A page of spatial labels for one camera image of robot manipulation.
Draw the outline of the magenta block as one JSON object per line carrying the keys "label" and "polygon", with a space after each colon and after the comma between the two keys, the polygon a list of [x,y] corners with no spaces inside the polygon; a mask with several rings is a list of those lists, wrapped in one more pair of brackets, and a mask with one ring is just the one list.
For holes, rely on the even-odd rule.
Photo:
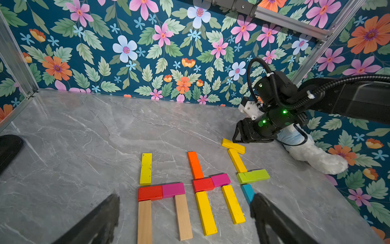
{"label": "magenta block", "polygon": [[211,176],[211,179],[215,188],[226,186],[231,183],[231,180],[226,173],[213,175]]}
{"label": "magenta block", "polygon": [[173,183],[162,185],[163,198],[172,198],[176,195],[185,194],[184,183]]}

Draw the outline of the light green block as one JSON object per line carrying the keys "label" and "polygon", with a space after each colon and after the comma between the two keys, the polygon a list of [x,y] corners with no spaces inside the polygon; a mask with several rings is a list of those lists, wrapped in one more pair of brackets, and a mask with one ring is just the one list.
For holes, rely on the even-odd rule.
{"label": "light green block", "polygon": [[256,175],[253,175],[251,172],[238,173],[237,179],[241,185],[250,184],[257,181]]}

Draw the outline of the long yellow block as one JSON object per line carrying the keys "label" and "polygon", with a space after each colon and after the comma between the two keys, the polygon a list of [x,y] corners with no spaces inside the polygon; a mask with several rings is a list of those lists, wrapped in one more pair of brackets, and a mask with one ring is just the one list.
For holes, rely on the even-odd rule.
{"label": "long yellow block", "polygon": [[143,153],[140,173],[140,186],[150,186],[152,176],[152,153]]}

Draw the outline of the teal block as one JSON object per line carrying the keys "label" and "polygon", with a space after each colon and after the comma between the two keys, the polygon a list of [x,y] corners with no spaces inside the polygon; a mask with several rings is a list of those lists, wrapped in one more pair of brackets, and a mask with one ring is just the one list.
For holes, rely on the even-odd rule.
{"label": "teal block", "polygon": [[241,185],[241,190],[244,194],[244,197],[245,197],[247,203],[250,205],[253,201],[254,196],[255,196],[255,192],[253,190],[253,187],[250,184],[244,184],[244,185]]}

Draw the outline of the orange block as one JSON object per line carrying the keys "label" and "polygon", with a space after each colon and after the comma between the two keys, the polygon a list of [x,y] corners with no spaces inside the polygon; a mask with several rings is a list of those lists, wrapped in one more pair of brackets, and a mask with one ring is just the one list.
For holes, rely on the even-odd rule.
{"label": "orange block", "polygon": [[198,159],[198,155],[195,151],[189,151],[187,153],[189,164],[191,167],[192,175],[194,180],[200,180],[204,178],[203,171]]}

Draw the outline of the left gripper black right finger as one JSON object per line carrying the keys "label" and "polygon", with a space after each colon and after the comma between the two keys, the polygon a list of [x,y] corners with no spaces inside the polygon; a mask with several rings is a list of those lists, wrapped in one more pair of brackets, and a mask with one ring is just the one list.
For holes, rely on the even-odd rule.
{"label": "left gripper black right finger", "polygon": [[261,244],[317,243],[261,193],[254,195],[250,204],[250,215],[255,220]]}

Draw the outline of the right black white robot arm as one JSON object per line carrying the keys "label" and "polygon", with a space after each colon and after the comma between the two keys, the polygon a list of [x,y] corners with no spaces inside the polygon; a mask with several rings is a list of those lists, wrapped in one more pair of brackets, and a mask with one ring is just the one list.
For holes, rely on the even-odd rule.
{"label": "right black white robot arm", "polygon": [[390,123],[390,77],[364,74],[340,79],[313,78],[297,87],[280,71],[272,71],[261,58],[247,66],[247,85],[252,100],[239,106],[247,118],[237,122],[234,143],[268,143],[288,126],[298,131],[305,144],[307,110]]}

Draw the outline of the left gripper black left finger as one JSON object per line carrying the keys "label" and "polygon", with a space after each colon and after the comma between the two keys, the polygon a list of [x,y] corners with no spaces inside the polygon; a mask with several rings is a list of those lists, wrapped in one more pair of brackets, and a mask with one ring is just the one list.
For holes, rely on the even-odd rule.
{"label": "left gripper black left finger", "polygon": [[111,194],[54,243],[110,244],[114,240],[119,214],[120,197]]}

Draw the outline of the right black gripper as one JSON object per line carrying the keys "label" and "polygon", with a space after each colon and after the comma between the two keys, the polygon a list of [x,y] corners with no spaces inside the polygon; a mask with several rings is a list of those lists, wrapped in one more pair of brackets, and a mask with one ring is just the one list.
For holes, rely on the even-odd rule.
{"label": "right black gripper", "polygon": [[273,108],[255,120],[237,122],[234,143],[306,143],[308,135],[299,127],[307,116],[283,108]]}

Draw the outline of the natural wood block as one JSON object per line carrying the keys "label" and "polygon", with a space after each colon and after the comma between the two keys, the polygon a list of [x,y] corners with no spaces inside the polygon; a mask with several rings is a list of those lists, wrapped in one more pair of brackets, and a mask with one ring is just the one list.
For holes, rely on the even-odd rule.
{"label": "natural wood block", "polygon": [[178,223],[179,240],[185,241],[193,238],[192,226],[190,221],[189,207],[185,194],[174,197],[175,208]]}
{"label": "natural wood block", "polygon": [[138,206],[137,244],[152,244],[152,202],[140,201]]}

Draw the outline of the small red block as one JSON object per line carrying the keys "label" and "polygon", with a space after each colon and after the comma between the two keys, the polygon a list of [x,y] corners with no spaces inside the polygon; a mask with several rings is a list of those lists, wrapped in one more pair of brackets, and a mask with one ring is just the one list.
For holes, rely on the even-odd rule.
{"label": "small red block", "polygon": [[157,201],[163,199],[162,186],[140,187],[138,189],[138,201]]}

